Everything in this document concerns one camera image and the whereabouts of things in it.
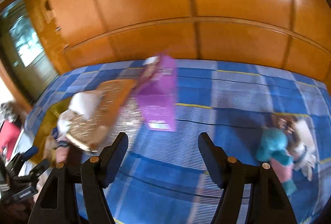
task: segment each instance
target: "mattress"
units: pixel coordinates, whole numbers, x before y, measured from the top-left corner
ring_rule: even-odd
[[[82,67],[53,81],[28,115],[35,135],[47,109],[73,94],[119,76],[136,77],[143,61]],[[331,194],[330,96],[325,85],[289,71],[232,62],[176,60],[176,131],[152,131],[143,124],[105,196],[117,223],[210,223],[221,196],[198,150],[207,132],[228,156],[259,165],[255,153],[271,114],[304,118],[314,142],[317,166],[308,181],[293,172],[297,191],[289,197],[298,223],[310,223]],[[244,223],[250,185],[245,185],[237,223]],[[77,204],[86,217],[82,190]]]

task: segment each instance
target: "teal plush toy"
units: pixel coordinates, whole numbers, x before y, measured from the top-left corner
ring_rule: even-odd
[[[256,159],[261,162],[270,162],[272,169],[289,196],[297,188],[292,180],[293,158],[287,154],[286,147],[287,137],[282,130],[269,128],[263,131]]]

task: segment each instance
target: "red cloth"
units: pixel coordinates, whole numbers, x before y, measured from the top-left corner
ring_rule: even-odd
[[[8,146],[7,160],[10,159],[13,153],[16,141],[19,137],[19,133],[20,133],[20,128],[17,127],[15,124],[10,123],[7,120],[4,122],[0,132],[0,148],[5,145]]]

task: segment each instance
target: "door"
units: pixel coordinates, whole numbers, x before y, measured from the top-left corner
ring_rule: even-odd
[[[16,0],[1,12],[0,35],[14,74],[36,101],[58,74],[32,27],[24,0]]]

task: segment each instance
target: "purple box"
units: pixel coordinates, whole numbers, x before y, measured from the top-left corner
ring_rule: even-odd
[[[148,58],[135,90],[138,107],[152,130],[175,130],[176,65],[169,56]]]

